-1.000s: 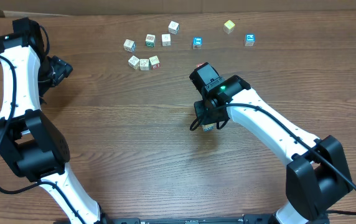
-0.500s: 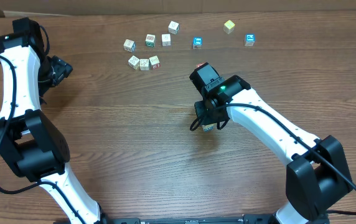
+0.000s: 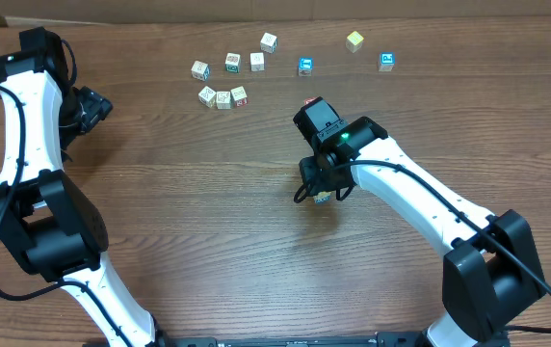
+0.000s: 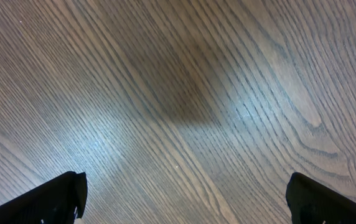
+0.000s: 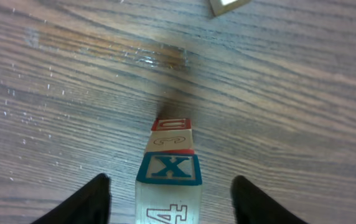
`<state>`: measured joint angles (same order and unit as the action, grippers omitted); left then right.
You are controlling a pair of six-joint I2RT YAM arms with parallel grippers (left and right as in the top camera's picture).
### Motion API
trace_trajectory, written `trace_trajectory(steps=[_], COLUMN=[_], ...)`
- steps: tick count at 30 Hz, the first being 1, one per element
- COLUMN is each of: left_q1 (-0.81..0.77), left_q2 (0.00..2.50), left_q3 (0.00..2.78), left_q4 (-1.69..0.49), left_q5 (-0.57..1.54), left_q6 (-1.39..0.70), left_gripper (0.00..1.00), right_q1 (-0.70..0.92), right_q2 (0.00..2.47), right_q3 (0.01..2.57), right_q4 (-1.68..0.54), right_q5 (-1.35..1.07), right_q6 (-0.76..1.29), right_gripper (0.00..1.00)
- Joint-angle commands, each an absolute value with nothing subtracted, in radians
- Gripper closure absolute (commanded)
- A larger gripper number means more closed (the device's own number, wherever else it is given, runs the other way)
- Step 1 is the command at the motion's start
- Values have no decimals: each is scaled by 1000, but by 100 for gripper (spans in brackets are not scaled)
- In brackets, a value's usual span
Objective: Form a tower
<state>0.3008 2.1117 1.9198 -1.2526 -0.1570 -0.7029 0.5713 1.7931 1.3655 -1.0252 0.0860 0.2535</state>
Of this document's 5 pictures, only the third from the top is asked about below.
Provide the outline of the wooden block yellow K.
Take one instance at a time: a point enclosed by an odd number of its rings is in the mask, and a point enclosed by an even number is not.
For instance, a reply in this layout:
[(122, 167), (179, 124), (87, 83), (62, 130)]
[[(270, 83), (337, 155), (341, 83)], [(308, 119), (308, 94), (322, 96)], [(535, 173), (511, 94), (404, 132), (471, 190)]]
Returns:
[(323, 191), (323, 192), (319, 192), (317, 195), (315, 195), (313, 197), (313, 200), (314, 200), (315, 203), (320, 204), (320, 203), (325, 203), (325, 202), (329, 201), (330, 197), (331, 197), (331, 192)]

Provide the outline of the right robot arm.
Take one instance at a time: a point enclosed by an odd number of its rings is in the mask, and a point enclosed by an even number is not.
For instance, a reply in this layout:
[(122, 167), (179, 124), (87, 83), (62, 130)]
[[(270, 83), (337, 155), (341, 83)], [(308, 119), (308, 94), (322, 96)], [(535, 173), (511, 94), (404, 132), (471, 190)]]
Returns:
[(347, 122), (321, 97), (293, 122), (313, 150), (300, 162), (295, 202), (344, 200), (356, 187), (386, 202), (443, 263), (445, 314), (418, 346), (507, 346), (511, 321), (541, 299), (544, 276), (528, 222), (496, 215), (458, 195), (412, 161), (367, 117)]

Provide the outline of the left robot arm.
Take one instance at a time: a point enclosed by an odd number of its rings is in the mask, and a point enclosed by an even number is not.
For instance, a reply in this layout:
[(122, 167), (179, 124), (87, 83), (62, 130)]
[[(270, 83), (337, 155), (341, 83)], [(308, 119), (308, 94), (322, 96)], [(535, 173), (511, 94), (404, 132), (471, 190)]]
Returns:
[(67, 147), (110, 114), (112, 103), (76, 88), (66, 40), (38, 27), (20, 33), (20, 51), (0, 56), (5, 154), (0, 173), (0, 243), (28, 275), (47, 285), (0, 298), (27, 301), (63, 289), (109, 346), (169, 346), (171, 340), (124, 285), (108, 255), (98, 209), (65, 173)]

